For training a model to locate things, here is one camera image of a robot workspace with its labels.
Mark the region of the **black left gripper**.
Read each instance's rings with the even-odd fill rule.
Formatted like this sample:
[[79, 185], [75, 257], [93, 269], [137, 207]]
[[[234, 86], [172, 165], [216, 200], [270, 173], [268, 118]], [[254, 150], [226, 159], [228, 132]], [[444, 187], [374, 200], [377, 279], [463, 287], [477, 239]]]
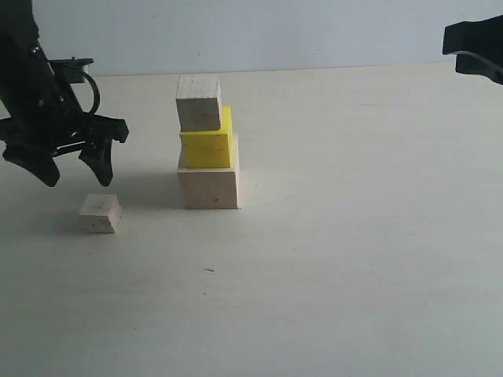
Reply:
[[110, 186], [112, 142], [126, 142], [126, 121], [85, 116], [61, 69], [52, 68], [43, 51], [14, 50], [1, 59], [1, 101], [9, 113], [1, 120], [1, 140], [8, 144], [4, 160], [54, 187], [60, 171], [45, 152], [84, 142], [79, 159], [102, 186]]

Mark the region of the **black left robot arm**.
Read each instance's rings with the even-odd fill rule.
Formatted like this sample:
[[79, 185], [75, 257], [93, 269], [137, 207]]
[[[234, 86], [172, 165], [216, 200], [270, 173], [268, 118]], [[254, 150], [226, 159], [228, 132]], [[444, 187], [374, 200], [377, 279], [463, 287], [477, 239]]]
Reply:
[[1, 121], [2, 156], [53, 187], [55, 158], [78, 152], [107, 187], [112, 143], [127, 140], [127, 124], [97, 114], [101, 93], [85, 70], [93, 59], [51, 60], [39, 38], [31, 1], [1, 3], [1, 101], [9, 113]]

